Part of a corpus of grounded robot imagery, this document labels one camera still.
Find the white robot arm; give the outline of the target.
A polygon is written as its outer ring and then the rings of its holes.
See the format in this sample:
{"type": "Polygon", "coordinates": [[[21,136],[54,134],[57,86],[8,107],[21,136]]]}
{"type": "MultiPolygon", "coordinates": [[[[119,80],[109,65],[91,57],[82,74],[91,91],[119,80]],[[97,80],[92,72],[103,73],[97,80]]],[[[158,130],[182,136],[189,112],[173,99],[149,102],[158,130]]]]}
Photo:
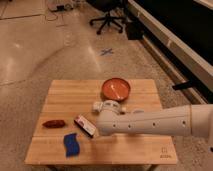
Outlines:
{"type": "Polygon", "coordinates": [[[133,110],[123,114],[119,103],[112,100],[96,102],[99,112],[97,128],[102,135],[114,133],[195,136],[213,145],[213,104],[184,105],[143,112],[133,110]]]}

